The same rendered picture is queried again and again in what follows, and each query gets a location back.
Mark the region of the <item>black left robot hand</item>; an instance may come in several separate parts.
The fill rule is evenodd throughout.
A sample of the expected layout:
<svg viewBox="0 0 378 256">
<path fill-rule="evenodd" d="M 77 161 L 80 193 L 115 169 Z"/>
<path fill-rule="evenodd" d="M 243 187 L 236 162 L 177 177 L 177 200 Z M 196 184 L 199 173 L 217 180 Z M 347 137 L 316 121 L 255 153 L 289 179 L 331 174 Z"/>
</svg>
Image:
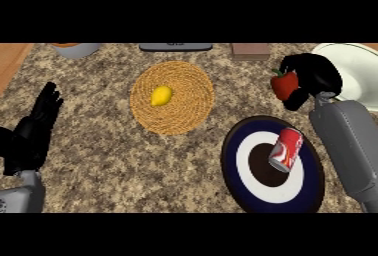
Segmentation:
<svg viewBox="0 0 378 256">
<path fill-rule="evenodd" d="M 4 159 L 6 176 L 13 176 L 23 170 L 37 170 L 43 166 L 62 103 L 56 84 L 47 82 L 31 113 L 20 119 L 15 129 L 0 127 L 0 158 Z"/>
</svg>

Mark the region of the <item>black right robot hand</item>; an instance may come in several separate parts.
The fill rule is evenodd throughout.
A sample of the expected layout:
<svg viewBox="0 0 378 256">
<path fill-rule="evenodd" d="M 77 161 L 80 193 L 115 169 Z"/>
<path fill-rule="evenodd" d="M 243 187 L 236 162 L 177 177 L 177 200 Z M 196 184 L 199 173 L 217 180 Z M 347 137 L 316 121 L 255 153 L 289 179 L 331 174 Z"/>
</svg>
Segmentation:
<svg viewBox="0 0 378 256">
<path fill-rule="evenodd" d="M 342 79 L 329 59 L 313 53 L 288 55 L 280 62 L 282 73 L 294 71 L 298 78 L 298 88 L 282 101 L 289 111 L 297 111 L 308 99 L 320 92 L 341 94 Z"/>
</svg>

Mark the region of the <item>red bell pepper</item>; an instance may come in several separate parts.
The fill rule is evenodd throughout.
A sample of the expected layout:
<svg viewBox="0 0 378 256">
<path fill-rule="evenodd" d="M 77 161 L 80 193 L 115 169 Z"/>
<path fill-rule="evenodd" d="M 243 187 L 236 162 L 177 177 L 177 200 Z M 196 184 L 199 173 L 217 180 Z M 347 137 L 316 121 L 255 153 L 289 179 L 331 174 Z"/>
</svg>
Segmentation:
<svg viewBox="0 0 378 256">
<path fill-rule="evenodd" d="M 270 86 L 277 99 L 285 101 L 291 93 L 298 89 L 297 74 L 294 72 L 282 73 L 277 69 L 273 69 L 271 72 L 274 76 L 270 79 Z"/>
</svg>

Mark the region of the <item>white bowl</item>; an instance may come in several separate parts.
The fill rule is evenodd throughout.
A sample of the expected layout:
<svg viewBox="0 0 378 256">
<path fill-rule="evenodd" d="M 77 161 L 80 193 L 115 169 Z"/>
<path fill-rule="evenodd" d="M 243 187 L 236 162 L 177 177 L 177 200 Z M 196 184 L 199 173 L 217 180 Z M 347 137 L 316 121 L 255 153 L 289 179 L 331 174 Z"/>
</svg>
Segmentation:
<svg viewBox="0 0 378 256">
<path fill-rule="evenodd" d="M 356 100 L 378 112 L 378 50 L 360 43 L 320 43 L 311 53 L 328 58 L 341 75 L 336 99 Z"/>
</svg>

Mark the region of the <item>navy and white plate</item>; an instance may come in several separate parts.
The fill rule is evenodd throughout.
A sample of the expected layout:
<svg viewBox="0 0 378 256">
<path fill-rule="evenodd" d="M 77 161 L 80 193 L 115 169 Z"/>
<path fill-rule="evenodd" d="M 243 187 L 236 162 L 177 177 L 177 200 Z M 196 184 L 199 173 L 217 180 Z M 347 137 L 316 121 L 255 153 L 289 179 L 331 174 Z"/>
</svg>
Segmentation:
<svg viewBox="0 0 378 256">
<path fill-rule="evenodd" d="M 221 147 L 221 172 L 230 195 L 248 213 L 316 213 L 325 196 L 325 172 L 302 136 L 294 166 L 271 161 L 280 131 L 294 126 L 271 116 L 252 116 L 232 127 Z"/>
</svg>

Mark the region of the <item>brown wooden block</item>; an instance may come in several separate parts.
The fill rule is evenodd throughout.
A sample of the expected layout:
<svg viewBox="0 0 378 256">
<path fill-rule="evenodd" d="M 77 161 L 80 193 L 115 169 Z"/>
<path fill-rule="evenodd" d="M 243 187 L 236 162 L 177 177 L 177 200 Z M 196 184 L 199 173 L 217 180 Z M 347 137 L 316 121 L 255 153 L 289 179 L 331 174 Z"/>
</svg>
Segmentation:
<svg viewBox="0 0 378 256">
<path fill-rule="evenodd" d="M 233 43 L 232 58 L 235 60 L 267 60 L 270 49 L 267 43 Z"/>
</svg>

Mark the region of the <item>red and white can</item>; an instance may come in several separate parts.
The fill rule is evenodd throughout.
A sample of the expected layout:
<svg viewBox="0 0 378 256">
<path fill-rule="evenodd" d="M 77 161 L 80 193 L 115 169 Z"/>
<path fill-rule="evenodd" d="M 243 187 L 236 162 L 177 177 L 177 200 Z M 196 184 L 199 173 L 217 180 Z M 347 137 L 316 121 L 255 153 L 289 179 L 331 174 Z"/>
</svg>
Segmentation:
<svg viewBox="0 0 378 256">
<path fill-rule="evenodd" d="M 289 173 L 302 146 L 301 132 L 294 128 L 283 128 L 269 154 L 269 164 L 282 172 Z"/>
</svg>

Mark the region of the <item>grey pot with orange contents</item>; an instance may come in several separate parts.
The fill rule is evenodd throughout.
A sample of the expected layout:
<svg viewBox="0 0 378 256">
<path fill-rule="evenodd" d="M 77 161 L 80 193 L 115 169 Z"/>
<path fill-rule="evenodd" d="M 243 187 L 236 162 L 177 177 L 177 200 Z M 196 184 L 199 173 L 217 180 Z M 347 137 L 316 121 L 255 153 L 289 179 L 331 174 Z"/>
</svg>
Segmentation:
<svg viewBox="0 0 378 256">
<path fill-rule="evenodd" d="M 78 59 L 91 55 L 100 48 L 99 43 L 53 43 L 53 49 L 59 55 L 69 59 Z"/>
</svg>

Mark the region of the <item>yellow lemon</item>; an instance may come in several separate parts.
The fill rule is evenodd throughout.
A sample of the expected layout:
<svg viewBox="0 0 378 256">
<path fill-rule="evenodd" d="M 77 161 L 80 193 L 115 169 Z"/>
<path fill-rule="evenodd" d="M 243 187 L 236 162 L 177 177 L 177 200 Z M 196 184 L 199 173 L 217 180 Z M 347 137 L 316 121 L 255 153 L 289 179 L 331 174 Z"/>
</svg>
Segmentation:
<svg viewBox="0 0 378 256">
<path fill-rule="evenodd" d="M 158 86 L 150 95 L 150 105 L 162 106 L 168 103 L 173 96 L 173 89 L 168 86 Z"/>
</svg>

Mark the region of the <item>dark grey flat appliance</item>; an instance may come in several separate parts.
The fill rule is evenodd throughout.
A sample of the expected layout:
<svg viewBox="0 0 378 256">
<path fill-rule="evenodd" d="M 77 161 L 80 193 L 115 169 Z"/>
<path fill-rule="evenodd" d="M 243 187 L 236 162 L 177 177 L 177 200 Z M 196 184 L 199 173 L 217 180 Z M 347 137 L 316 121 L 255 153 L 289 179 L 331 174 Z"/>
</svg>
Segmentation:
<svg viewBox="0 0 378 256">
<path fill-rule="evenodd" d="M 139 48 L 147 52 L 192 52 L 208 51 L 211 43 L 140 43 Z"/>
</svg>

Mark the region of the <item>woven wicker placemat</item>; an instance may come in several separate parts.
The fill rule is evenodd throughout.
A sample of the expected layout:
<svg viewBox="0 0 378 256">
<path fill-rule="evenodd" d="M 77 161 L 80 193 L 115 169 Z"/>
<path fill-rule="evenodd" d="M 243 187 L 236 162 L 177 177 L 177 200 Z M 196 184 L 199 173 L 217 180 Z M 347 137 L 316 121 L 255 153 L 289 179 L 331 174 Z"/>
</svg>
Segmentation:
<svg viewBox="0 0 378 256">
<path fill-rule="evenodd" d="M 171 89 L 164 105 L 152 105 L 159 87 Z M 184 61 L 167 61 L 150 66 L 130 90 L 130 110 L 142 127 L 161 135 L 178 135 L 205 121 L 214 105 L 214 87 L 201 68 Z"/>
</svg>

